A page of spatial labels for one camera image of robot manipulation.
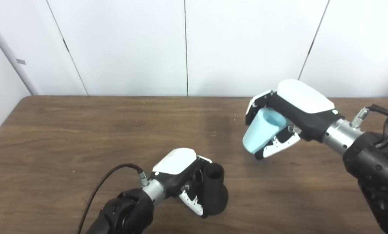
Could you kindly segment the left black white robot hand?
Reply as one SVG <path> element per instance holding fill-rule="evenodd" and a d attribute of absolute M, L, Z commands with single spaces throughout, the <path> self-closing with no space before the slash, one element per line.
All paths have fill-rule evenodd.
<path fill-rule="evenodd" d="M 153 167 L 148 185 L 142 189 L 154 206 L 170 197 L 179 197 L 196 215 L 205 219 L 208 214 L 194 187 L 203 181 L 203 172 L 210 163 L 212 160 L 197 155 L 193 149 L 174 149 Z"/>

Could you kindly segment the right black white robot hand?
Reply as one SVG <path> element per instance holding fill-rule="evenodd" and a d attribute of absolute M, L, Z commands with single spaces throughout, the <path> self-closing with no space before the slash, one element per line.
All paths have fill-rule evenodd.
<path fill-rule="evenodd" d="M 261 160 L 299 142 L 322 142 L 328 128 L 343 119 L 333 102 L 298 80 L 253 97 L 245 115 L 244 148 Z"/>

